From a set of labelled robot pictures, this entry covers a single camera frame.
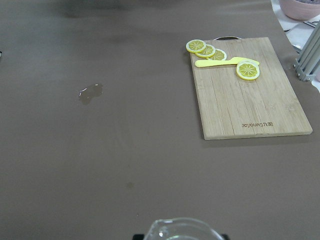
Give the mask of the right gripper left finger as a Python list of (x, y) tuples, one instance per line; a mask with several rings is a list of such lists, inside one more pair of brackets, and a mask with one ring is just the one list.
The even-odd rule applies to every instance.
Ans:
[(144, 237), (145, 237), (144, 234), (137, 233), (132, 236), (132, 240), (143, 240)]

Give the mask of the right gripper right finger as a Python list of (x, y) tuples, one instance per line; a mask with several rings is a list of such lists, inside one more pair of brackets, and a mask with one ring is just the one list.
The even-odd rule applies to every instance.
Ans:
[(221, 237), (222, 237), (224, 240), (228, 240), (228, 235), (227, 235), (227, 234), (221, 234)]

